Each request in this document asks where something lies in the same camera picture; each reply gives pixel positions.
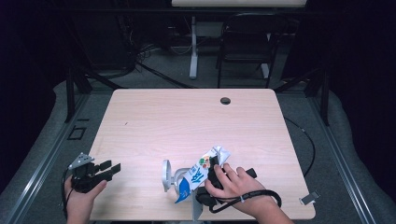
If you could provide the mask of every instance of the black strap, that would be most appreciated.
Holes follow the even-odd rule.
[[[213,210],[214,206],[209,206],[209,211],[211,213],[217,213],[217,212],[220,212],[220,211],[222,211],[222,210],[224,210],[224,209],[226,209],[226,208],[228,208],[228,207],[230,207],[230,206],[232,206],[232,205],[234,205],[236,203],[241,202],[242,200],[244,201],[246,199],[253,198],[253,197],[256,197],[256,196],[261,196],[261,195],[274,197],[276,199],[277,206],[279,206],[279,207],[282,206],[282,199],[280,198],[280,196],[276,192],[274,192],[274,191],[272,191],[270,189],[261,189],[261,190],[251,191],[251,192],[246,193],[246,194],[244,194],[244,195],[242,195],[240,197],[235,197],[235,198],[230,198],[230,199],[216,198],[217,200],[220,200],[220,201],[231,200],[231,199],[233,199],[233,201],[231,201],[230,203],[227,203],[224,206],[222,206],[222,207],[220,207],[218,209],[215,209],[215,210]]]

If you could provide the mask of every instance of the fingers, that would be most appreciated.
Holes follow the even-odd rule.
[[[92,198],[95,199],[98,194],[100,194],[107,185],[107,181],[102,180],[98,185],[96,185],[93,189],[90,190],[87,194]]]
[[[207,192],[213,197],[224,198],[224,191],[222,189],[216,189],[209,179],[205,180],[205,188]]]
[[[250,175],[248,175],[248,173],[245,171],[245,169],[242,168],[242,167],[236,168],[236,172],[238,173],[238,176],[241,177],[241,178],[244,178],[244,177],[246,177],[246,176],[250,176]]]
[[[214,167],[215,169],[215,173],[216,176],[218,177],[219,182],[224,186],[224,185],[229,185],[231,180],[228,178],[228,176],[226,174],[224,174],[223,170],[221,169],[221,167],[219,165],[215,165]]]
[[[231,168],[229,163],[224,163],[223,169],[232,182],[237,181],[238,174]]]

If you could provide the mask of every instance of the wooden table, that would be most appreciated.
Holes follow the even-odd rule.
[[[231,103],[224,105],[220,99]],[[292,219],[315,216],[276,95],[271,90],[193,89],[114,91],[90,155],[95,163],[121,163],[95,200],[92,220],[191,220],[191,203],[175,204],[173,188],[164,192],[163,160],[173,173],[190,168],[210,148],[224,146],[233,168],[254,168],[257,179],[282,198]],[[251,217],[230,207],[201,220]]]

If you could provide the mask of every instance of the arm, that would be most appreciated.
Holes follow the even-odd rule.
[[[64,183],[64,192],[67,201],[67,224],[86,224],[90,220],[93,201],[106,187],[103,180],[88,193],[78,193],[72,188],[72,178],[69,176]]]
[[[265,189],[259,181],[253,179],[241,167],[236,168],[235,172],[228,163],[225,163],[223,168],[226,174],[224,174],[220,166],[215,165],[214,168],[216,176],[224,187],[224,189],[216,189],[207,179],[205,181],[206,190],[214,197],[232,198],[253,190]],[[261,224],[292,223],[270,196],[250,198],[245,200],[244,203],[236,203],[233,207],[255,217]]]

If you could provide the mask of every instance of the cable clip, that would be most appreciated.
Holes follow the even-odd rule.
[[[306,195],[305,197],[303,197],[302,199],[300,199],[300,203],[307,205],[309,203],[314,203],[316,199],[318,199],[320,197],[320,195],[314,191],[308,195]]]

